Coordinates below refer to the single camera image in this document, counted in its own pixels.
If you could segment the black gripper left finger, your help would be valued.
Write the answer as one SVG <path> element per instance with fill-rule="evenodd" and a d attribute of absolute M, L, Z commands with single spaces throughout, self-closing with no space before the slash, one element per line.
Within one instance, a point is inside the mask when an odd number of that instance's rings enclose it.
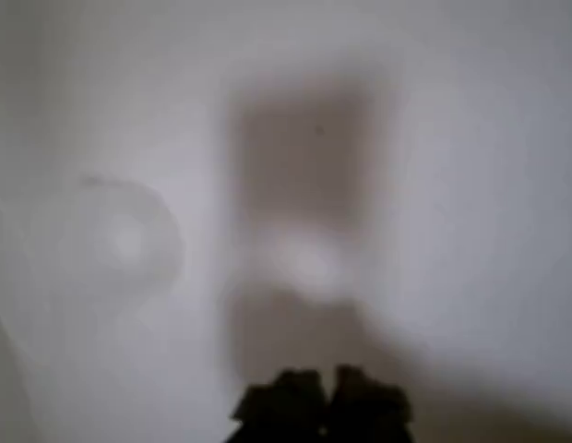
<path fill-rule="evenodd" d="M 248 386 L 231 420 L 228 442 L 324 442 L 328 398 L 315 369 L 288 368 L 268 383 Z"/>

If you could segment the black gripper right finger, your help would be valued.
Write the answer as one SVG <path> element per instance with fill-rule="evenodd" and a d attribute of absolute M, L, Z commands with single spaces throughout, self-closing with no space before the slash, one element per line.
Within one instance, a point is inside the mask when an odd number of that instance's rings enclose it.
<path fill-rule="evenodd" d="M 405 391 L 339 365 L 329 404 L 331 442 L 412 442 L 412 409 Z"/>

